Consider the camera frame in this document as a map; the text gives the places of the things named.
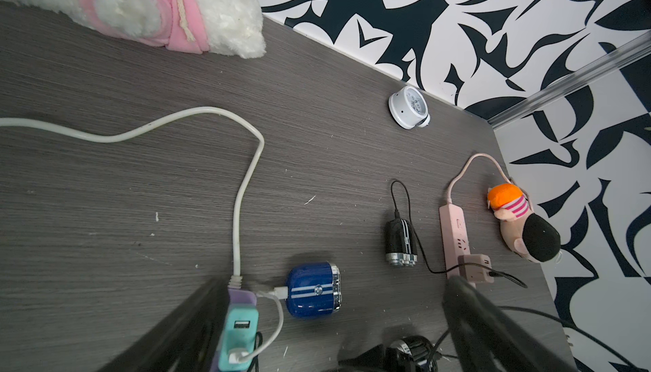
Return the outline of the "teal usb charger plug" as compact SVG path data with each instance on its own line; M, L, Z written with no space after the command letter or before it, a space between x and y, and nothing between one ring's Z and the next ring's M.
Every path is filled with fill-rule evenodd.
M245 371L252 360L258 329L259 311L252 304L234 304L229 307L224 330L216 352L218 371Z

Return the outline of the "blue electric shaver white stripes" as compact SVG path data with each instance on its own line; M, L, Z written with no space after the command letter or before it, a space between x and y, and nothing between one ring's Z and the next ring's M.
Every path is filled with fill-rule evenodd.
M298 319L334 314L342 307L341 272L333 263L308 263L288 274L286 306Z

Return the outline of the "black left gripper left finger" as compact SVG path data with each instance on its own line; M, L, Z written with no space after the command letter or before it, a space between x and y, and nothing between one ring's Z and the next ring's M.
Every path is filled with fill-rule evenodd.
M229 306L227 283L212 278L102 371L209 371Z

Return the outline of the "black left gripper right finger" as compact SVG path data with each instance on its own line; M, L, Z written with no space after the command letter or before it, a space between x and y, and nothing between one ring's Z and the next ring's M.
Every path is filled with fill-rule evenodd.
M464 371L574 371L465 279L448 279L442 308Z

